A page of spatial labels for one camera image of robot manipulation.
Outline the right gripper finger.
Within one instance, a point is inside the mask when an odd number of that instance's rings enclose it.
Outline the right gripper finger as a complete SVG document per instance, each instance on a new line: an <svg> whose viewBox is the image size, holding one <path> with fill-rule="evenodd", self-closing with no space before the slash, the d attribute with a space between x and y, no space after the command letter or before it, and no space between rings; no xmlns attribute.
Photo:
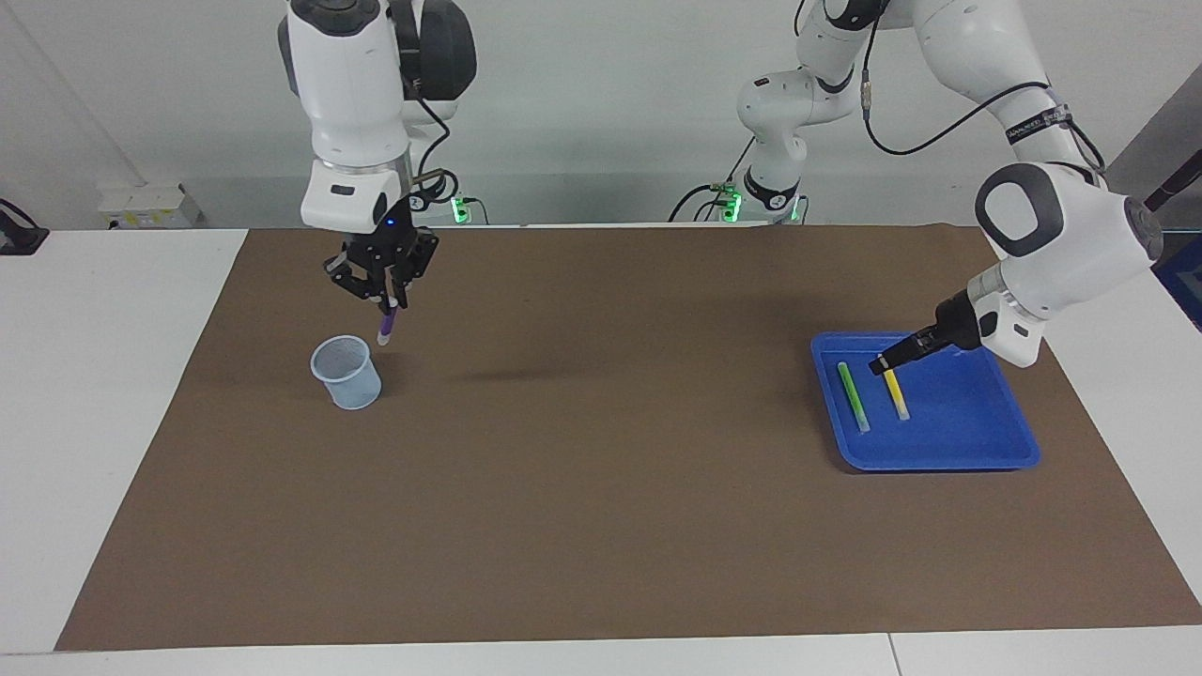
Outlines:
<svg viewBox="0 0 1202 676"><path fill-rule="evenodd" d="M399 312L407 309L407 287L422 277L424 277L424 262L413 261L412 257L399 257L393 266L389 266L391 300L394 300Z"/></svg>
<svg viewBox="0 0 1202 676"><path fill-rule="evenodd" d="M325 260L325 274L356 300L368 300L377 306L380 312L387 312L388 292L383 269L375 269L371 266L356 267L356 265L352 257L349 257L349 253L339 253Z"/></svg>

